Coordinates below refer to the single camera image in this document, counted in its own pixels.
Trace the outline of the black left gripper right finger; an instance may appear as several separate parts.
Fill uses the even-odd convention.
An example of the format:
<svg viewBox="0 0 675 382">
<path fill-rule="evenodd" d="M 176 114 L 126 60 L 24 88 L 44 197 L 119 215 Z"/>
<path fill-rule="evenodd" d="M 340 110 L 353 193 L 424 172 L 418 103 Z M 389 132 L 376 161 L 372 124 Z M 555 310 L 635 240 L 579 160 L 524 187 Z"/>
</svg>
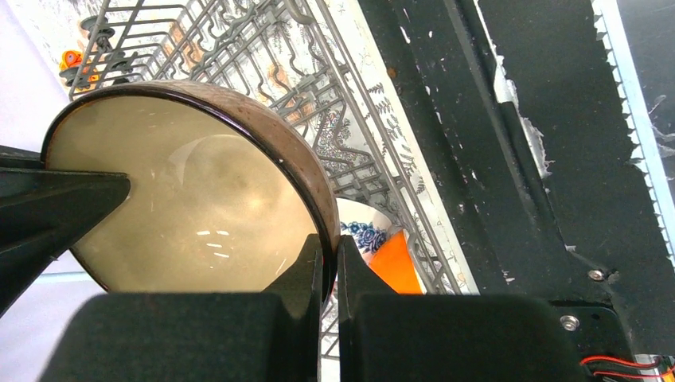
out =
<svg viewBox="0 0 675 382">
<path fill-rule="evenodd" d="M 353 238 L 337 247 L 344 381 L 583 381 L 552 306 L 516 295 L 397 294 Z"/>
</svg>

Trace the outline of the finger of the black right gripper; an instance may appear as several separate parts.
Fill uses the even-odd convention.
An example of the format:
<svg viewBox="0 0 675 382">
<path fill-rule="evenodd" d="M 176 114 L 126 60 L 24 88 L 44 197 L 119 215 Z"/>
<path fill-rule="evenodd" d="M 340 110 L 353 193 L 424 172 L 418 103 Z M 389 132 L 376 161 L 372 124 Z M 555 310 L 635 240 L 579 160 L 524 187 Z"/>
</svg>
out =
<svg viewBox="0 0 675 382">
<path fill-rule="evenodd" d="M 1 148 L 1 311 L 125 201 L 123 173 L 48 170 L 39 154 Z"/>
</svg>

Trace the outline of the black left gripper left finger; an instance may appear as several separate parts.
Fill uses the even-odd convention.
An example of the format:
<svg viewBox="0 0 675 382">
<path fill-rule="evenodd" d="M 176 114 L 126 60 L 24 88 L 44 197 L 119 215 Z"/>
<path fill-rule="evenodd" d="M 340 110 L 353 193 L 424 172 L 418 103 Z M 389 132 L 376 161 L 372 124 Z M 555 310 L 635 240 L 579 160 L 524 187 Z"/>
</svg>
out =
<svg viewBox="0 0 675 382">
<path fill-rule="evenodd" d="M 257 293 L 115 293 L 76 312 L 43 381 L 316 381 L 322 250 Z"/>
</svg>

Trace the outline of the pink speckled bowl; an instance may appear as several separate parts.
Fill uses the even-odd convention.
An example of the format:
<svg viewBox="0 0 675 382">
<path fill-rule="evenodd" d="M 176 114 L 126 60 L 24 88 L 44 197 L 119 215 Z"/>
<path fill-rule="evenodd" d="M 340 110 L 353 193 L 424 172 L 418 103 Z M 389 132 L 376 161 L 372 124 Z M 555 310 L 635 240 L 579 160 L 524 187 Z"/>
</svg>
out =
<svg viewBox="0 0 675 382">
<path fill-rule="evenodd" d="M 107 291 L 261 291 L 317 235 L 337 273 L 338 207 L 307 141 L 259 101 L 188 80 L 103 88 L 43 143 L 48 170 L 123 173 L 122 204 L 72 246 Z"/>
</svg>

